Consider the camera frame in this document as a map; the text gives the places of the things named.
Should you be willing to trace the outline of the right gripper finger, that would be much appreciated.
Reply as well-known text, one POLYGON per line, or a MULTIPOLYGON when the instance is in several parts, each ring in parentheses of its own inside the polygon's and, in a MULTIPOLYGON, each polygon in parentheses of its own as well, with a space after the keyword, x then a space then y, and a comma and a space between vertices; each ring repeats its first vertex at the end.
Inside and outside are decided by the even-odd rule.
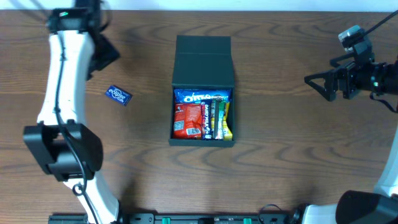
POLYGON ((353 58, 354 53, 348 53, 344 54, 342 56, 333 58, 329 61, 330 66, 333 68, 354 68, 356 66, 355 61, 348 61, 349 58, 353 58))
POLYGON ((334 70, 316 73, 304 77, 304 82, 321 94, 327 101, 334 101, 336 99, 336 92, 338 91, 338 79, 334 70), (323 79, 323 86, 318 85, 314 80, 323 79))

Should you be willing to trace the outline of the blue Eclipse mints box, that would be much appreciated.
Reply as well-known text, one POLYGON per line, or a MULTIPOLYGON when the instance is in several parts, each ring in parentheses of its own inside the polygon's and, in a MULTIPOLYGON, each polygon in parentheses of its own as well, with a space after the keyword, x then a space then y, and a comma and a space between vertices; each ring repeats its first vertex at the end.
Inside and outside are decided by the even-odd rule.
POLYGON ((105 91, 104 95, 123 106, 126 106, 132 99, 132 95, 130 93, 115 85, 111 85, 105 91))

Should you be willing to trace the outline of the blue wafer snack bar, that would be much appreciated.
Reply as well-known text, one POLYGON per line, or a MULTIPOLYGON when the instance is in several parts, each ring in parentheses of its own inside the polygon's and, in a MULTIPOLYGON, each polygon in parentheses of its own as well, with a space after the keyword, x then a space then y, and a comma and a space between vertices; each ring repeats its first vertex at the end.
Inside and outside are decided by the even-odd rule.
POLYGON ((200 103, 203 100, 221 100, 229 102, 231 90, 192 90, 174 89, 176 103, 200 103))

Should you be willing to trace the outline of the dark green box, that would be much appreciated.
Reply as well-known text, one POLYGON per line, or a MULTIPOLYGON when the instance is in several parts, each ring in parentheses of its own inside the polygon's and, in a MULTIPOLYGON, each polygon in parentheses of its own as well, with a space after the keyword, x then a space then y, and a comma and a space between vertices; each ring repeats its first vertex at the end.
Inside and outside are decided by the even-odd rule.
POLYGON ((173 137, 175 94, 172 93, 169 127, 170 146, 233 147, 236 142, 235 71, 230 36, 178 35, 171 87, 189 90, 230 90, 227 125, 230 141, 176 139, 173 137))

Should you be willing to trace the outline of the red candy bag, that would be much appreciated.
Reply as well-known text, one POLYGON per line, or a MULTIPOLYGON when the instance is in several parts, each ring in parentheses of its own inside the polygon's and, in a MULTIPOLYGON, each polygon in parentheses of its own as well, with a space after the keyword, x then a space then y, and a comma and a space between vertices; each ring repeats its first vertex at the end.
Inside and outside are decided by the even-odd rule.
POLYGON ((201 139, 201 106, 194 103, 177 103, 173 128, 175 139, 201 139))

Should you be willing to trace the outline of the yellow Hacks candy bag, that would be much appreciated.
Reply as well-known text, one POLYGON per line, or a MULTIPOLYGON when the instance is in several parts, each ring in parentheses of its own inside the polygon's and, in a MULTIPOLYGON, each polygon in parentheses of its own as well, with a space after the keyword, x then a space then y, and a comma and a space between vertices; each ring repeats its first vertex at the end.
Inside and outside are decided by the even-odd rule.
POLYGON ((228 113, 229 113, 229 102, 225 103, 225 108, 224 108, 224 121, 223 121, 223 131, 224 131, 224 141, 231 141, 233 139, 233 133, 230 130, 228 123, 227 123, 227 118, 228 118, 228 113))

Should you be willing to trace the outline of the Dairy Milk chocolate bar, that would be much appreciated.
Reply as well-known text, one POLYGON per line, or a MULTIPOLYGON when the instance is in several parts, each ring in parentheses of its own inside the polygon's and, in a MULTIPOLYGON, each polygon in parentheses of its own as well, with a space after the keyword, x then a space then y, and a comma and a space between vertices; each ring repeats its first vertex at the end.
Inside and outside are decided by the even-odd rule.
POLYGON ((210 140, 213 137, 211 129, 211 103, 212 100, 201 101, 201 138, 210 140))

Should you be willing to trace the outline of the green chocolate bar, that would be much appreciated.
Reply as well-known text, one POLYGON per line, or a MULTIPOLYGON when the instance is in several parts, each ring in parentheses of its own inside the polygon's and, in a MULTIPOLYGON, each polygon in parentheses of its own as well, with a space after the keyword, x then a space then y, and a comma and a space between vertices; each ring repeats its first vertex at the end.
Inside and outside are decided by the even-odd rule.
POLYGON ((223 131, 223 121, 224 121, 224 108, 225 108, 225 100, 221 98, 213 99, 211 104, 211 121, 212 121, 212 134, 213 139, 215 140, 223 140, 224 139, 224 131, 223 131))

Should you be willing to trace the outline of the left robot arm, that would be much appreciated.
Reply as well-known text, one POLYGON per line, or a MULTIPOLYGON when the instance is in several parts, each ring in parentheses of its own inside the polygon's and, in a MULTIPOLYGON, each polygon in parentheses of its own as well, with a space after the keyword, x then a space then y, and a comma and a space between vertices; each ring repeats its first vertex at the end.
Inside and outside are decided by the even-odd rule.
POLYGON ((75 1, 48 17, 50 66, 45 98, 23 140, 47 175, 78 198, 85 223, 120 223, 119 200, 102 173, 103 145, 86 125, 86 82, 117 60, 119 52, 102 34, 101 1, 75 1))

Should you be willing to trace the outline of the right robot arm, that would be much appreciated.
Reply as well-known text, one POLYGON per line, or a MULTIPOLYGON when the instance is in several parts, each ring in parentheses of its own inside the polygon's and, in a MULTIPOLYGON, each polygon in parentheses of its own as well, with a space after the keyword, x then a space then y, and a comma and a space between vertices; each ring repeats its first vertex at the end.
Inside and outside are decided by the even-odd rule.
MULTIPOLYGON (((380 101, 391 112, 397 108, 381 100, 383 94, 397 94, 397 64, 363 60, 354 53, 330 61, 332 69, 306 76, 304 81, 328 101, 341 90, 346 99, 359 90, 369 91, 370 99, 380 101)), ((384 170, 372 192, 346 191, 338 203, 302 205, 286 223, 397 223, 397 140, 393 140, 384 170)))

